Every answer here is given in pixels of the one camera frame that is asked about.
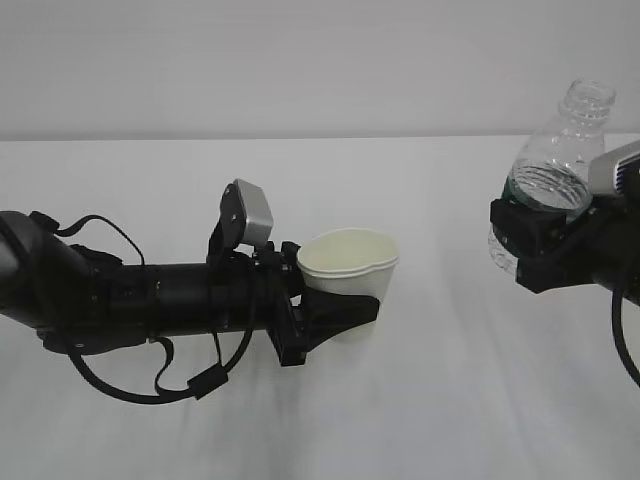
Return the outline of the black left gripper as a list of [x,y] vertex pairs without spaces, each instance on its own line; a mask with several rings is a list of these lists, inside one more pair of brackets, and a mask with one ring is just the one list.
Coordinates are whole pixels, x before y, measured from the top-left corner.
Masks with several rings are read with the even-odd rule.
[[[308,350],[351,329],[374,322],[380,301],[368,295],[304,292],[298,265],[301,246],[273,241],[254,248],[252,260],[258,278],[260,322],[282,367],[304,365]],[[301,297],[294,306],[292,299]]]

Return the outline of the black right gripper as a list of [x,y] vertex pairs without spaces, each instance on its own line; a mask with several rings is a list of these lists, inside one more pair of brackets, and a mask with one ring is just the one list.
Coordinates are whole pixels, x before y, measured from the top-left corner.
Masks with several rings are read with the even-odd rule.
[[502,246],[518,259],[516,282],[539,294],[579,285],[614,289],[630,256],[630,202],[596,197],[571,223],[564,212],[539,211],[495,199],[490,222]]

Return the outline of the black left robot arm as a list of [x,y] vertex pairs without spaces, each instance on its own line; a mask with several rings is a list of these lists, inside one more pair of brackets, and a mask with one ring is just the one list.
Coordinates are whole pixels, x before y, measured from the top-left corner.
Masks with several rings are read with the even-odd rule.
[[309,287],[286,242],[253,257],[226,250],[215,265],[134,264],[68,245],[29,216],[1,214],[1,313],[33,330],[44,347],[83,355],[138,346],[158,337],[267,332],[283,367],[299,366],[325,341],[374,322],[368,295]]

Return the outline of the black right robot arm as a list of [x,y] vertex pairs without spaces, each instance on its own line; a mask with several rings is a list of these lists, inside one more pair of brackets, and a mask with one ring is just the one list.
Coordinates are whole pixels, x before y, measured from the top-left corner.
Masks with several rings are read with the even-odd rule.
[[490,205],[490,222],[516,257],[516,282],[533,293],[597,284],[614,289],[630,269],[625,296],[639,303],[639,169],[622,176],[622,195],[596,196],[579,215],[533,207],[504,194]]

